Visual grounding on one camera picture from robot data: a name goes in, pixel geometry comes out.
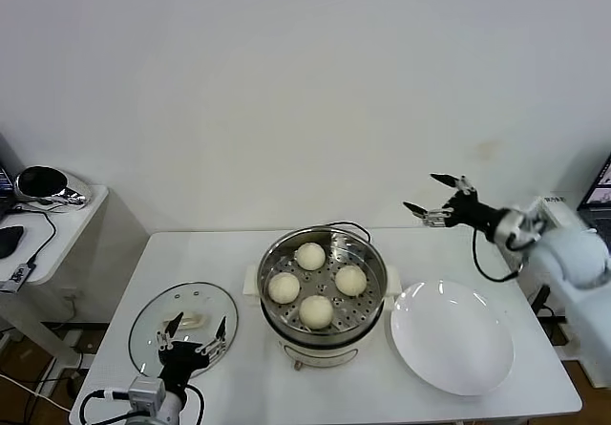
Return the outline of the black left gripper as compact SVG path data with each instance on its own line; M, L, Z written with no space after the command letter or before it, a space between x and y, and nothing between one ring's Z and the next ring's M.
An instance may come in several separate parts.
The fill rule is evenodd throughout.
M183 313L180 312L156 334L158 358L162 365L159 377L165 383L187 383L196 371L207 369L209 356L220 356L226 349L226 317L223 316L212 340L205 344L178 341Z

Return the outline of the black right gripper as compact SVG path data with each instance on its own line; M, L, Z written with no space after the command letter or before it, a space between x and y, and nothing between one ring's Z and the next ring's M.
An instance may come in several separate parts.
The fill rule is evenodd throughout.
M439 209L428 210L411 202L403 205L427 227L454 227L465 224L481 231L489 242L502 220L502 210L495 209L478 199L477 191L466 176L430 173L430 176L455 190L453 196Z

